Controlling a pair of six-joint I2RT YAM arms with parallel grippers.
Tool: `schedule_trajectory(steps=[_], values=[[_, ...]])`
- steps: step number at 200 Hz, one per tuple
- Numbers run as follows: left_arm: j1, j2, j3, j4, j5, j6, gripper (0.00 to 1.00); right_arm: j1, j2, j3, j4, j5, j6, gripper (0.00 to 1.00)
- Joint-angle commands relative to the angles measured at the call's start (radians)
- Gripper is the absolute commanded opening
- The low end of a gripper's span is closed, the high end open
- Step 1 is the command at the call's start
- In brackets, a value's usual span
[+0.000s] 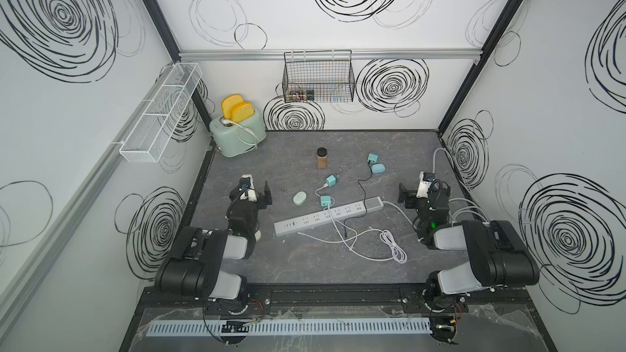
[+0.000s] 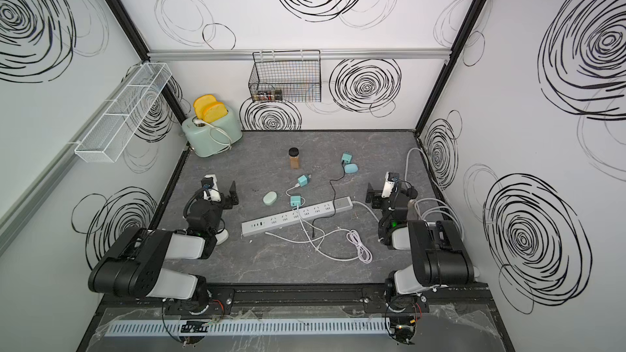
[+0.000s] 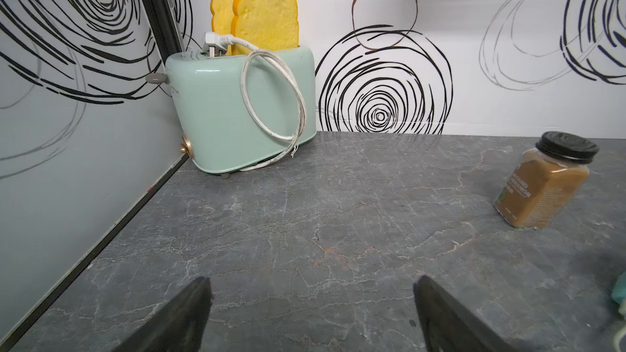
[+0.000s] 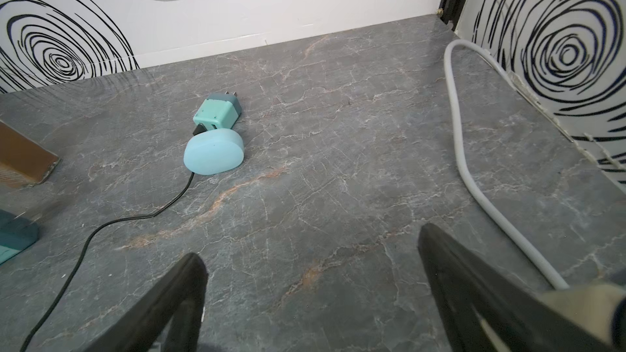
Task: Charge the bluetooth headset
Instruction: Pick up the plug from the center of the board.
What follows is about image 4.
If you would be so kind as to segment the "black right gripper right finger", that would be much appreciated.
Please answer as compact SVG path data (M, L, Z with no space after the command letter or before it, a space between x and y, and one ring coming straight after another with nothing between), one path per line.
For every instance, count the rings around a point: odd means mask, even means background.
M623 351L625 289L591 283L528 293L434 224L418 251L455 351Z

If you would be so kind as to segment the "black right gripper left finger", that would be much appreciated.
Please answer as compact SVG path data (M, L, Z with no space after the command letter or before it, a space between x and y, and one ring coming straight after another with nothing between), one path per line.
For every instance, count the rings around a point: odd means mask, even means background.
M200 256L184 255L86 350L148 351L161 332L169 329L163 351L195 351L207 282L208 272Z

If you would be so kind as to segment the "teal charger with black cable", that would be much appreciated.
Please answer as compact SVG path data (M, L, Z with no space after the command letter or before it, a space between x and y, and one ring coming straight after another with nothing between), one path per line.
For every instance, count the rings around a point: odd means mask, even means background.
M236 93L210 94L192 118L196 125L193 135L209 130L231 129L241 113L242 107Z

